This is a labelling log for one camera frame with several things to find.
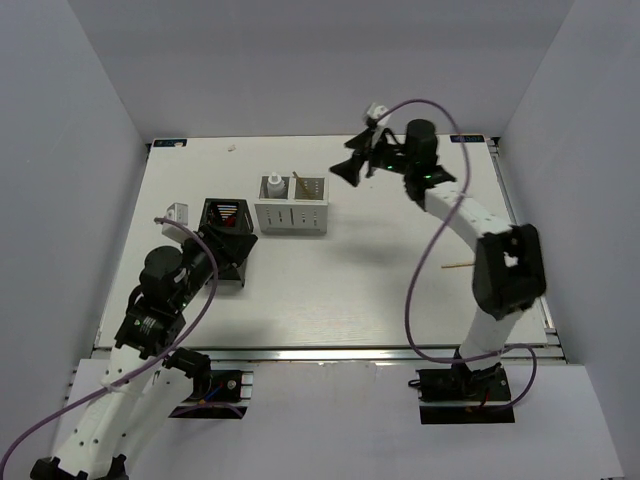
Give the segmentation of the white spray bottle teal base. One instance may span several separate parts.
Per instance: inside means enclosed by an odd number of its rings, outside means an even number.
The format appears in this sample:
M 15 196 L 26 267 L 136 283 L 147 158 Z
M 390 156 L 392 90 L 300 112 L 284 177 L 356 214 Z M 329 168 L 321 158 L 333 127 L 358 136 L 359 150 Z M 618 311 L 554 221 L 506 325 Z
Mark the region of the white spray bottle teal base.
M 272 172 L 266 181 L 266 197 L 269 199 L 285 199 L 288 186 L 285 179 L 277 172 Z

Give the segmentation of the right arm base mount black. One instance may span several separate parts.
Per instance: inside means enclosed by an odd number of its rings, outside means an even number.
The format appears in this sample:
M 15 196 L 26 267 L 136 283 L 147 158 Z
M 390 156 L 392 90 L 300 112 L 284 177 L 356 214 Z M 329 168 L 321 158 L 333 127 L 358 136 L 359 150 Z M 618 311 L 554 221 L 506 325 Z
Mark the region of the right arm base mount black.
M 422 369 L 407 382 L 417 391 L 422 425 L 513 424 L 511 390 L 503 367 L 465 384 L 453 369 Z

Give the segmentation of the gold makeup pencil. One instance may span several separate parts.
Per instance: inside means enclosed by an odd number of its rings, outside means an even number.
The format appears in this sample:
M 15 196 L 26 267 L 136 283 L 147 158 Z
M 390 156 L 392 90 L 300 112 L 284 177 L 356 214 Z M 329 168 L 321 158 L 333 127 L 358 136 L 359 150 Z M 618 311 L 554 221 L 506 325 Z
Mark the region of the gold makeup pencil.
M 468 267 L 473 267 L 474 265 L 475 265 L 475 262 L 459 262 L 459 263 L 445 264 L 445 265 L 442 265 L 441 268 L 442 269 L 468 268 Z
M 292 172 L 292 175 L 296 181 L 296 188 L 297 188 L 297 193 L 296 195 L 299 196 L 300 198 L 304 198 L 307 200 L 313 200 L 314 197 L 311 193 L 311 191 L 308 189 L 306 183 L 302 180 L 302 178 L 299 176 L 299 174 L 296 171 Z

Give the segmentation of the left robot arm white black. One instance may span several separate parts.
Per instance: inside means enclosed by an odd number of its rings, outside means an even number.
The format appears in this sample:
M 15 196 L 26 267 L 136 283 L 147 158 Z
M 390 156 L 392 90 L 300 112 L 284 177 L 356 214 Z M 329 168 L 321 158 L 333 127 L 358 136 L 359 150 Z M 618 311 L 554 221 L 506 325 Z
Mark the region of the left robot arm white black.
M 182 227 L 181 246 L 149 252 L 101 379 L 68 439 L 35 462 L 33 479 L 126 479 L 165 421 L 201 409 L 245 410 L 216 399 L 208 356 L 178 347 L 191 331 L 183 312 L 204 287 L 241 266 L 257 241 L 253 233 L 203 225 Z

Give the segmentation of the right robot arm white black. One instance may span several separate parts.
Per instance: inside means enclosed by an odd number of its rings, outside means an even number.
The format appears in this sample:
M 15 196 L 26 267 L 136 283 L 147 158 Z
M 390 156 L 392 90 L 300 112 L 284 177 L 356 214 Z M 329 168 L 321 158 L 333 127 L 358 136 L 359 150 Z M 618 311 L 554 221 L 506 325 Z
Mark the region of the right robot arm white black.
M 384 121 L 367 118 L 365 130 L 346 142 L 351 157 L 331 173 L 352 186 L 376 171 L 402 176 L 407 196 L 441 220 L 473 251 L 472 294 L 477 309 L 469 332 L 457 348 L 451 374 L 453 390 L 472 399 L 488 385 L 515 324 L 546 292 L 540 237 L 531 224 L 516 225 L 491 213 L 467 194 L 439 162 L 439 140 L 432 122 L 412 120 L 398 141 Z

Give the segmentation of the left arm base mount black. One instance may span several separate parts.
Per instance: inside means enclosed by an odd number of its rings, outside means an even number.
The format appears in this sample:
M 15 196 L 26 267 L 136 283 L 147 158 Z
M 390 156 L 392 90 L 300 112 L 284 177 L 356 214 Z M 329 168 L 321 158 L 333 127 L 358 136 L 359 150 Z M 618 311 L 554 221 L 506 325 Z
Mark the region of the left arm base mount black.
M 205 374 L 171 418 L 241 420 L 252 397 L 254 372 L 215 367 Z

